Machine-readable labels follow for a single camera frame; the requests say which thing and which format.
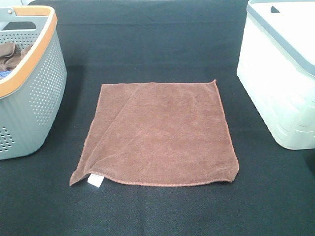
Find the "blue cloth in basket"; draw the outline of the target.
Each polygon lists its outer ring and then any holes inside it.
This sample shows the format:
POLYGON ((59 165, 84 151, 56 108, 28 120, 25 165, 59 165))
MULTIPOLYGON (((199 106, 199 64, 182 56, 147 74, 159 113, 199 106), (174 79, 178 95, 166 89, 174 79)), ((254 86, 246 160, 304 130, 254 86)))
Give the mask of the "blue cloth in basket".
POLYGON ((0 80, 4 79, 5 77, 7 77, 12 71, 11 70, 7 70, 7 71, 1 71, 0 72, 0 80))

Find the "brown towels in basket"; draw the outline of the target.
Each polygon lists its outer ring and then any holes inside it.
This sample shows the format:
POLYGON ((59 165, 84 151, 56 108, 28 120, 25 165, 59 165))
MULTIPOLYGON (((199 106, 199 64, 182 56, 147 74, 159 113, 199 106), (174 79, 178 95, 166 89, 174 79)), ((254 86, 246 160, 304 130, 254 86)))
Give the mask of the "brown towels in basket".
POLYGON ((20 61, 25 57, 31 49, 32 44, 27 48, 20 50, 17 44, 12 42, 3 43, 0 45, 0 70, 12 71, 20 61))

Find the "white storage box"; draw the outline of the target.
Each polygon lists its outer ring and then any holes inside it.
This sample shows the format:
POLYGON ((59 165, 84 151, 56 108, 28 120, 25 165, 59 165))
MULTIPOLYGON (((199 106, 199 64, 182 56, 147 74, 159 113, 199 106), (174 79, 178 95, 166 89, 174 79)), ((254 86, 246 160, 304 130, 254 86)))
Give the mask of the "white storage box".
POLYGON ((313 149, 314 1, 249 1, 237 76, 280 146, 313 149))

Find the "brown microfibre towel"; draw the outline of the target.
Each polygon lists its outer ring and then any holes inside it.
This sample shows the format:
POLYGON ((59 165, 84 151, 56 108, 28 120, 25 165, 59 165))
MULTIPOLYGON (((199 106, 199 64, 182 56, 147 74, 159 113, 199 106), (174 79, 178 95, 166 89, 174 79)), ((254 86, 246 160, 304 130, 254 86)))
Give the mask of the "brown microfibre towel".
POLYGON ((239 163, 215 81, 103 84, 70 185, 183 187, 233 182, 239 163))

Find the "grey perforated laundry basket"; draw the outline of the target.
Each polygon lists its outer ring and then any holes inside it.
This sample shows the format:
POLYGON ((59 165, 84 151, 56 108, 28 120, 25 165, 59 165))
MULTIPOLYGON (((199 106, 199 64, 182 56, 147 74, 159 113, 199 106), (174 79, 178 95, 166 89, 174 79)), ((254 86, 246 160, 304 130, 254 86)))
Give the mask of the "grey perforated laundry basket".
POLYGON ((7 6, 0 9, 0 44, 12 42, 31 49, 0 80, 0 157, 10 159, 36 152, 54 122, 67 71, 56 30, 57 16, 49 6, 7 6))

